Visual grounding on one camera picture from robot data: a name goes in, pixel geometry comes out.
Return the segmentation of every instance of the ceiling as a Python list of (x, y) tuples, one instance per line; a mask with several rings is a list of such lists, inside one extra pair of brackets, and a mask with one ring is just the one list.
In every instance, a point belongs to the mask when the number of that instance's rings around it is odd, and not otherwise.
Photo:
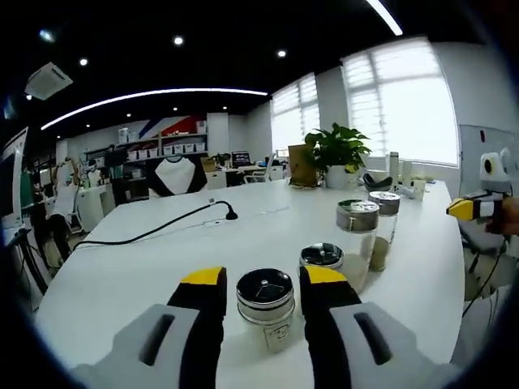
[[(311, 71), (337, 66), (347, 54), (395, 38), (365, 0), (214, 3), (36, 6), (13, 11), (8, 15), (12, 27), (3, 34), (8, 37), (4, 53), (10, 59), (3, 92), (15, 118), (2, 119), (2, 124), (10, 132), (30, 125), (28, 150), (34, 152), (54, 144), (57, 135), (74, 136), (128, 122), (127, 113), (139, 120), (223, 112), (227, 106), (231, 114), (245, 114), (268, 97), (146, 96), (91, 109), (39, 130), (85, 105), (155, 89), (243, 88), (270, 94)], [(432, 41), (478, 41), (452, 0), (383, 3), (404, 37), (426, 34)], [(39, 37), (42, 28), (55, 33), (54, 43)], [(172, 43), (177, 35), (184, 38), (181, 47)], [(287, 50), (285, 58), (276, 56), (279, 49)], [(81, 58), (88, 59), (85, 67), (79, 65)], [(74, 83), (46, 101), (26, 100), (23, 90), (28, 76), (49, 61)]]

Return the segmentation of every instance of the window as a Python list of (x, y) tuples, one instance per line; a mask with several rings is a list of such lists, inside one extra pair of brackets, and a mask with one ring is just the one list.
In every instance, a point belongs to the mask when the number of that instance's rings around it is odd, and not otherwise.
[(320, 128), (315, 76), (309, 74), (272, 95), (272, 150), (288, 156), (288, 146), (301, 144)]
[(372, 156), (457, 165), (451, 96), (425, 39), (399, 41), (343, 59), (350, 126), (370, 138)]

